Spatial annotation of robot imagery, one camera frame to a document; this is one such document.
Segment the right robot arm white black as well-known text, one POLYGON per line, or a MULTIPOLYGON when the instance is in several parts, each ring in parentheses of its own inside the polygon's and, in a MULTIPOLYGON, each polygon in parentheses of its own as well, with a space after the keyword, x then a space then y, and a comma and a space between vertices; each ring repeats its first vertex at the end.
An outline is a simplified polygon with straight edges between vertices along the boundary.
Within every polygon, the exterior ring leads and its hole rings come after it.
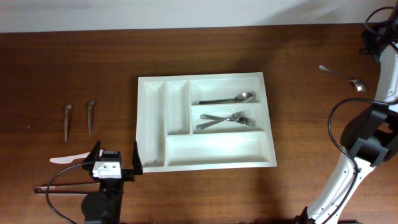
MULTIPOLYGON (((396 12, 363 32, 363 53, 381 63, 376 97, 345 127, 330 179, 295 223, 336 223, 361 181, 397 154, 396 35, 396 12)), ((140 77, 137 93, 141 171, 276 166, 263 73, 140 77)))

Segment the metal tablespoon silver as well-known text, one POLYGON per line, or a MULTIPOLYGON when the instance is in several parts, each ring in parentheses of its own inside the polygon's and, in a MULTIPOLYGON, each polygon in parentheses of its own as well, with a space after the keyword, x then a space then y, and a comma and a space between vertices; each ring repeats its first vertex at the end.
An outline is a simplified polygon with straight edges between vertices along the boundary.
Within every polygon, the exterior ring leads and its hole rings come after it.
POLYGON ((362 80, 359 80, 357 78, 347 77, 346 75, 343 75, 343 74, 341 74, 339 72, 336 72, 336 71, 334 71, 334 70, 332 70, 332 69, 330 69, 330 68, 328 68, 328 67, 326 67, 324 65, 319 65, 319 69, 323 70, 325 72, 332 73, 332 74, 334 74, 334 75, 336 75, 338 77, 344 78, 345 80, 348 80, 355 87, 355 89, 357 91, 361 91, 361 92, 365 92, 366 93, 369 90, 368 85, 366 84, 366 82, 364 82, 362 80))

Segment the metal fork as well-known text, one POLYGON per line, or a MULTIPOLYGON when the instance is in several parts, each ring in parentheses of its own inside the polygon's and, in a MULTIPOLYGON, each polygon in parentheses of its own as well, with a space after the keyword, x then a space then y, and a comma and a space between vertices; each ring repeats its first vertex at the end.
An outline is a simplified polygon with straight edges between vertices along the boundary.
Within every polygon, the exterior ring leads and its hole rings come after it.
MULTIPOLYGON (((200 118, 201 119, 212 119, 212 120, 222 119, 222 117, 212 116, 212 115, 208 115, 208 114, 201 114, 200 118)), ((252 126, 252 127, 254 127, 256 125, 256 121, 255 120, 247 118, 247 117, 234 119, 233 122, 239 123, 239 124, 248 125, 248 126, 252 126)))
POLYGON ((195 128, 196 128, 196 130, 201 131, 203 129, 209 128, 210 126, 216 125, 218 123, 222 123, 224 121, 234 121, 236 119, 239 119, 239 118, 242 118, 242 117, 244 117, 246 115, 249 115, 250 113, 251 113, 251 110, 250 109, 246 109, 246 110, 234 113, 234 114, 232 114, 229 117, 216 119, 214 121, 210 121, 210 122, 207 122, 207 123, 204 123, 204 124, 198 124, 198 125, 195 126, 195 128))

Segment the metal tablespoon dark handle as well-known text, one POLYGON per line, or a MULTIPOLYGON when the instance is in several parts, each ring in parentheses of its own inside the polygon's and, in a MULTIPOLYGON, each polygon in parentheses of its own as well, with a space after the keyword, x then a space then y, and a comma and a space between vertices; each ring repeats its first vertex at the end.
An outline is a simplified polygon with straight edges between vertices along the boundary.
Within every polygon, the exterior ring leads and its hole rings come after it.
POLYGON ((219 104, 219 103, 245 103, 251 101, 254 95, 250 92, 244 92, 236 95, 234 98, 220 99, 220 100, 208 100, 208 101, 200 101, 199 105, 210 105, 210 104, 219 104))

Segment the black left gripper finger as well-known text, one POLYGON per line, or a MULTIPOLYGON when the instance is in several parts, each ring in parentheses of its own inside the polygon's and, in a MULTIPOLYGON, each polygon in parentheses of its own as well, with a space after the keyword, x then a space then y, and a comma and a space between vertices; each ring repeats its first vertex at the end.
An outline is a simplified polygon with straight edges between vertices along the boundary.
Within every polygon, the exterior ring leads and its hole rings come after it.
POLYGON ((132 166, 135 175, 143 174, 143 165, 139 156, 137 141, 134 142, 134 147, 132 151, 132 166))
POLYGON ((91 170, 94 167, 95 162, 100 159, 100 150, 101 150, 101 141, 98 140, 91 150, 91 152, 87 155, 85 160, 83 161, 82 168, 84 170, 91 170))

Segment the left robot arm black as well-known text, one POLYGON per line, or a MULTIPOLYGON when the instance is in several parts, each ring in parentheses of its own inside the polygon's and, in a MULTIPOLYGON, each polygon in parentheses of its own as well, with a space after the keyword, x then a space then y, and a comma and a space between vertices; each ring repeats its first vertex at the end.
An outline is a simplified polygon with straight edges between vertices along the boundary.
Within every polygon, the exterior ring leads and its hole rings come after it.
POLYGON ((97 141, 92 151, 83 161, 83 169, 99 183, 99 189, 89 193, 81 203, 85 223, 120 223, 124 183, 132 182, 134 170, 122 168, 119 151, 100 151, 101 141, 97 141))

